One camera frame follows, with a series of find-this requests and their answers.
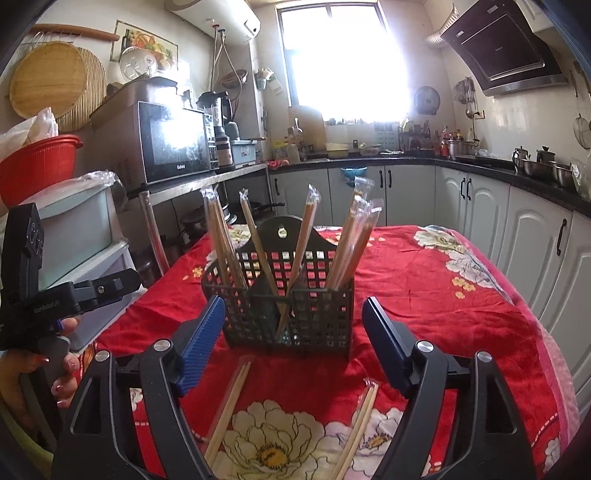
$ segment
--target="hanging utensil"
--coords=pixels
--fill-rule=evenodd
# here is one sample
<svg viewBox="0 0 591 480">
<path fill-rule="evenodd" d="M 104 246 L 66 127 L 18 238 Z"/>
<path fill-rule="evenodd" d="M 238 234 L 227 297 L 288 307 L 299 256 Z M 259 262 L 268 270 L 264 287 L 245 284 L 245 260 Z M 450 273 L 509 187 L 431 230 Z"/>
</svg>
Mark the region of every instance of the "hanging utensil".
<svg viewBox="0 0 591 480">
<path fill-rule="evenodd" d="M 589 122 L 581 116 L 579 108 L 579 91 L 577 90 L 577 82 L 574 78 L 574 73 L 570 72 L 570 81 L 573 84 L 574 97 L 577 101 L 577 109 L 579 110 L 579 117 L 574 120 L 573 133 L 574 137 L 579 142 L 579 145 L 585 150 L 591 148 L 591 129 L 589 128 Z"/>
</svg>

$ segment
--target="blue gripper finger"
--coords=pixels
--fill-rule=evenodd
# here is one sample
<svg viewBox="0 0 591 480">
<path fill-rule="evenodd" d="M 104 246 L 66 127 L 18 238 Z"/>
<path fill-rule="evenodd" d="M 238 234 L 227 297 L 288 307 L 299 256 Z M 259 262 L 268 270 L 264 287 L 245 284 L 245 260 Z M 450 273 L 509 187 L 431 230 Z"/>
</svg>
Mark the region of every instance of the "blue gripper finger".
<svg viewBox="0 0 591 480">
<path fill-rule="evenodd" d="M 226 318 L 224 301 L 213 296 L 199 318 L 184 322 L 172 337 L 177 352 L 178 377 L 172 384 L 179 397 L 184 397 L 199 380 Z"/>
</svg>

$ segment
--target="bright window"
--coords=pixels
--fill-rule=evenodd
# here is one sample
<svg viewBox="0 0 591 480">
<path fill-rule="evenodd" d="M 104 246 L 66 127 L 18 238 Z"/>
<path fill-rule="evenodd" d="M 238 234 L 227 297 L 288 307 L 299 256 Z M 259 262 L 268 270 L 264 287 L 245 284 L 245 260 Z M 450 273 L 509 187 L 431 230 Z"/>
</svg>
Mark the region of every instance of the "bright window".
<svg viewBox="0 0 591 480">
<path fill-rule="evenodd" d="M 292 105 L 325 120 L 402 120 L 409 96 L 404 59 L 377 4 L 279 10 Z"/>
</svg>

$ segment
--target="table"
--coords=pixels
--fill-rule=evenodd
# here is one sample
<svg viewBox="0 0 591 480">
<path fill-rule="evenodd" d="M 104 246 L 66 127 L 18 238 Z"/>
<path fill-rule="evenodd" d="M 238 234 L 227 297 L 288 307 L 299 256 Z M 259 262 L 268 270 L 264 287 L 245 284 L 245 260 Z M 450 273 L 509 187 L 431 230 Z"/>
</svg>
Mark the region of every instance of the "table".
<svg viewBox="0 0 591 480">
<path fill-rule="evenodd" d="M 136 209 L 142 210 L 146 227 L 148 229 L 148 235 L 150 237 L 150 244 L 152 245 L 152 250 L 154 251 L 158 269 L 162 275 L 164 275 L 169 270 L 170 266 L 164 252 L 162 240 L 160 239 L 158 224 L 156 223 L 156 218 L 154 217 L 154 206 L 185 195 L 186 193 L 194 192 L 195 190 L 200 190 L 216 183 L 232 180 L 237 177 L 242 177 L 244 175 L 262 170 L 265 171 L 265 176 L 267 178 L 267 190 L 269 198 L 271 198 L 267 164 L 259 163 L 222 173 L 198 174 L 163 182 L 150 187 L 144 192 L 140 192 L 137 198 L 128 201 L 125 211 Z"/>
</svg>

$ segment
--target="stainless steel pot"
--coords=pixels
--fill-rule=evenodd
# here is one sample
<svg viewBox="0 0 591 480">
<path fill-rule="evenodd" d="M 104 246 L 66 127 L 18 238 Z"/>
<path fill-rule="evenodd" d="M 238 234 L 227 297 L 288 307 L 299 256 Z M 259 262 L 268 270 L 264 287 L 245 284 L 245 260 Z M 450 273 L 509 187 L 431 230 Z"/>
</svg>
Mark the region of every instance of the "stainless steel pot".
<svg viewBox="0 0 591 480">
<path fill-rule="evenodd" d="M 476 155 L 476 147 L 479 142 L 467 142 L 465 140 L 449 141 L 449 156 L 455 160 L 458 155 Z"/>
</svg>

